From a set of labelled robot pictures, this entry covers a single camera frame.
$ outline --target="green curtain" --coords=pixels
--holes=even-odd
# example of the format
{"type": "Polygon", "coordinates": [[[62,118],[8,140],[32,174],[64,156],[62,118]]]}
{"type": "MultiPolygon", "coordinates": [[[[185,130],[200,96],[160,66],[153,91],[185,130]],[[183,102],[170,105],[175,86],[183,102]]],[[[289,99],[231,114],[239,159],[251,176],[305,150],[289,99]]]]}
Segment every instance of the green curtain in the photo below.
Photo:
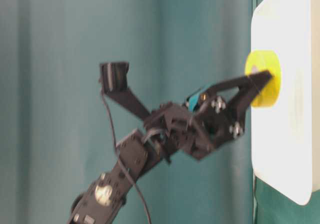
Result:
{"type": "Polygon", "coordinates": [[[301,206],[260,179],[256,179],[255,224],[319,224],[320,191],[314,192],[310,202],[301,206]]]}
{"type": "MultiPolygon", "coordinates": [[[[98,63],[129,61],[150,109],[180,103],[243,74],[251,14],[252,0],[0,0],[1,223],[66,222],[115,164],[98,63]]],[[[142,127],[110,107],[118,139],[142,127]]],[[[249,124],[203,161],[178,153],[139,180],[154,223],[252,223],[249,124]]],[[[146,223],[136,192],[127,198],[114,222],[146,223]]]]}

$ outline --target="white container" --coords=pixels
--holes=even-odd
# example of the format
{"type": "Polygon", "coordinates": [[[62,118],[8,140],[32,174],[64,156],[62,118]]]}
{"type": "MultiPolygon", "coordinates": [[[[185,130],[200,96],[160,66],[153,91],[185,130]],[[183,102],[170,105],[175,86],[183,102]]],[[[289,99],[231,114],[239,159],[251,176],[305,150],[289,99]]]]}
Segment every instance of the white container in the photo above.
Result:
{"type": "Polygon", "coordinates": [[[254,173],[298,204],[320,189],[320,0],[263,0],[251,50],[273,50],[282,86],[272,107],[252,108],[254,173]]]}

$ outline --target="blue component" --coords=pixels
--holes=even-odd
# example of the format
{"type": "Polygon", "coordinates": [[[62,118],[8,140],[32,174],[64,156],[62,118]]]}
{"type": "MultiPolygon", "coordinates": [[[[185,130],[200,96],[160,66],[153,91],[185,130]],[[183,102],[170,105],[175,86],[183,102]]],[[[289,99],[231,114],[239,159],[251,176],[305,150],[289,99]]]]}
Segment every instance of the blue component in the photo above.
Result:
{"type": "Polygon", "coordinates": [[[190,96],[189,98],[189,111],[193,112],[196,105],[197,105],[197,102],[198,102],[198,99],[199,99],[199,96],[200,94],[206,90],[208,87],[210,87],[210,85],[206,85],[204,87],[202,87],[201,89],[199,89],[194,95],[190,96]]]}

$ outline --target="curtain fold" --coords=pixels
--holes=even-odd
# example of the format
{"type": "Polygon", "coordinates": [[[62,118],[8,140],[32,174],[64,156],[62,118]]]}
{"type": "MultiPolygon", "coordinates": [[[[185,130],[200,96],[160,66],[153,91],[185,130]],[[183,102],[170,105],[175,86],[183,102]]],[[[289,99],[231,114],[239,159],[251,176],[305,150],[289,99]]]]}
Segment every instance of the curtain fold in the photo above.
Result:
{"type": "MultiPolygon", "coordinates": [[[[149,108],[243,74],[252,0],[0,0],[1,223],[64,223],[116,158],[99,63],[130,62],[149,108]]],[[[142,124],[110,103],[118,139],[142,124]]],[[[251,223],[250,123],[201,162],[178,153],[138,184],[153,223],[251,223]]],[[[146,223],[134,190],[115,223],[146,223]]]]}

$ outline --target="yellow cylinder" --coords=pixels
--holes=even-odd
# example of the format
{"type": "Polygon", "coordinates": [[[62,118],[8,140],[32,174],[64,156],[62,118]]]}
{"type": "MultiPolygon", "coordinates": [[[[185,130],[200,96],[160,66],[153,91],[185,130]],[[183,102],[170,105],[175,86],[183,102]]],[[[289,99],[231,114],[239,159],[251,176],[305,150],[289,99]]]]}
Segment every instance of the yellow cylinder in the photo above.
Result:
{"type": "Polygon", "coordinates": [[[245,74],[250,75],[263,70],[269,70],[273,78],[262,89],[259,95],[252,101],[253,107],[272,106],[279,96],[281,87],[281,68],[279,59],[274,51],[252,51],[245,63],[245,74]]]}

